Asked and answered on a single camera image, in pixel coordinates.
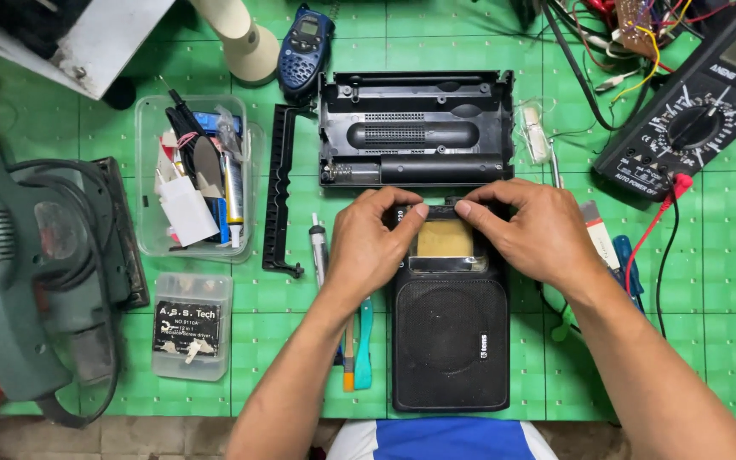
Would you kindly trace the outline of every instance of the person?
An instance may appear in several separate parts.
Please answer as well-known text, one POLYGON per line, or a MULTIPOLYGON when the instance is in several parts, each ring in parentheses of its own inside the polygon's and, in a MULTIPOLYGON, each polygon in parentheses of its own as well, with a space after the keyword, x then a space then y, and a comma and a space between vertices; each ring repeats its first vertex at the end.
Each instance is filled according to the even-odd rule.
MULTIPOLYGON (((478 188, 455 210, 513 268, 567 299, 636 458, 736 459, 736 420, 637 314, 595 251, 571 193, 515 178, 478 188), (494 200, 517 208, 509 222, 479 204, 494 200)), ((427 215, 422 197, 394 187, 365 191, 337 214, 325 284, 246 401, 232 429, 227 458, 305 457, 347 319, 394 276, 427 215), (413 212, 389 231, 382 215, 395 204, 413 204, 413 212)), ((329 459, 555 457, 536 448, 528 430, 519 439, 497 423, 506 421, 377 421, 373 435, 362 437, 346 424, 329 459), (383 434, 385 422, 389 427, 383 434), (339 443, 345 435, 350 441, 339 443), (519 447, 525 439, 531 444, 526 450, 519 447)))

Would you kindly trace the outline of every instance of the clear plastic box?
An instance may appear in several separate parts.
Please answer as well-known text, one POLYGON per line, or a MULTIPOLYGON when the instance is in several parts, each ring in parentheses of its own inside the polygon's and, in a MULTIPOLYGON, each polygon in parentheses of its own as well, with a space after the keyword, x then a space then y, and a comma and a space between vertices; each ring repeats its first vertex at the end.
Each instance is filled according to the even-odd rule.
POLYGON ((137 205, 135 234, 138 247, 148 256, 196 257, 198 259, 219 260, 240 264, 252 254, 252 233, 257 207, 257 193, 260 163, 266 148, 266 135, 257 124, 246 120, 245 104, 230 94, 211 96, 181 96, 192 111, 215 112, 217 105, 223 106, 233 115, 240 116, 243 128, 242 153, 247 160, 243 164, 243 207, 244 222, 240 247, 217 247, 216 243, 201 241, 185 250, 169 249, 176 246, 167 235, 169 220, 155 194, 155 167, 158 163, 158 138, 171 129, 164 113, 167 107, 174 106, 169 96, 147 96, 138 101, 135 108, 135 173, 137 205))
POLYGON ((217 356, 197 354, 189 363, 185 354, 157 351, 153 339, 152 372, 161 377, 185 378, 215 382, 229 369, 230 323, 232 279, 226 275, 202 275, 197 273, 161 273, 155 280, 155 321, 153 334, 161 327, 178 327, 189 319, 198 319, 196 310, 189 315, 161 313, 169 309, 186 311, 189 305, 217 306, 218 318, 217 356), (167 320, 163 325, 158 320, 167 320))

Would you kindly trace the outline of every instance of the man's left hand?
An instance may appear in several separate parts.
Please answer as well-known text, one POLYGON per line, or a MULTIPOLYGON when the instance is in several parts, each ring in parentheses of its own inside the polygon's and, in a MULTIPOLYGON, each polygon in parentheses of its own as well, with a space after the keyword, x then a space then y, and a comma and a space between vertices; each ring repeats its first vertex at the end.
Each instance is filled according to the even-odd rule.
POLYGON ((323 290, 338 291, 345 297, 342 307, 353 311, 394 276, 427 216, 428 206, 413 192, 396 187, 364 191, 337 214, 323 290), (415 206, 388 230, 383 213, 399 204, 415 206))

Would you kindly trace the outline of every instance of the yellow wire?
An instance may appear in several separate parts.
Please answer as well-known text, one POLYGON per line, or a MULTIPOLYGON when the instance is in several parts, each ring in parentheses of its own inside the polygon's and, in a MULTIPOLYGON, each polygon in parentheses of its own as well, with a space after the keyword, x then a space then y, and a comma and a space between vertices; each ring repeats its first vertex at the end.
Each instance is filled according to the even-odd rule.
POLYGON ((671 27, 669 27, 669 29, 667 29, 667 32, 670 31, 670 30, 675 30, 675 27, 677 27, 677 25, 680 24, 680 21, 683 20, 683 16, 686 16, 686 10, 689 9, 689 4, 691 2, 692 2, 692 0, 686 0, 686 4, 683 5, 683 9, 680 10, 680 17, 677 18, 677 21, 675 21, 675 24, 673 26, 671 26, 671 27))
POLYGON ((646 29, 644 27, 635 26, 635 28, 642 32, 645 32, 652 39, 652 46, 655 47, 655 65, 652 67, 652 71, 649 72, 649 75, 646 75, 646 78, 641 80, 639 84, 633 86, 632 88, 625 89, 619 92, 618 95, 612 100, 612 103, 617 101, 621 96, 628 93, 629 91, 639 89, 641 86, 643 86, 643 84, 646 83, 646 81, 649 80, 649 78, 652 78, 652 75, 655 75, 655 72, 658 71, 658 64, 661 63, 661 50, 658 49, 658 41, 655 40, 655 34, 653 34, 651 30, 646 29))

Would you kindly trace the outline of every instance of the plastic container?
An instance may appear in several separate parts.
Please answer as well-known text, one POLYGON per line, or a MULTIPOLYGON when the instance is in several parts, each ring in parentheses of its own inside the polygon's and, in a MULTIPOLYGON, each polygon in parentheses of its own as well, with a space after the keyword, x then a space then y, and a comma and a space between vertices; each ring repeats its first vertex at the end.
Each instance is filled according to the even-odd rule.
POLYGON ((231 293, 232 279, 226 275, 161 273, 158 276, 153 373, 208 382, 223 377, 229 369, 231 293), (190 359, 190 344, 196 342, 201 346, 200 340, 204 341, 204 348, 190 359))
POLYGON ((215 112, 217 105, 225 107, 233 115, 240 116, 243 130, 242 154, 246 161, 242 165, 243 176, 243 235, 239 248, 217 247, 215 243, 201 241, 185 250, 170 250, 177 243, 167 235, 169 220, 161 209, 155 194, 155 167, 158 164, 158 138, 171 129, 164 110, 173 106, 169 96, 147 96, 138 101, 135 108, 135 174, 137 205, 135 234, 141 251, 154 257, 196 257, 240 264, 252 254, 252 233, 257 207, 258 178, 260 164, 264 158, 266 136, 257 124, 246 120, 243 102, 230 95, 181 96, 190 110, 215 112))

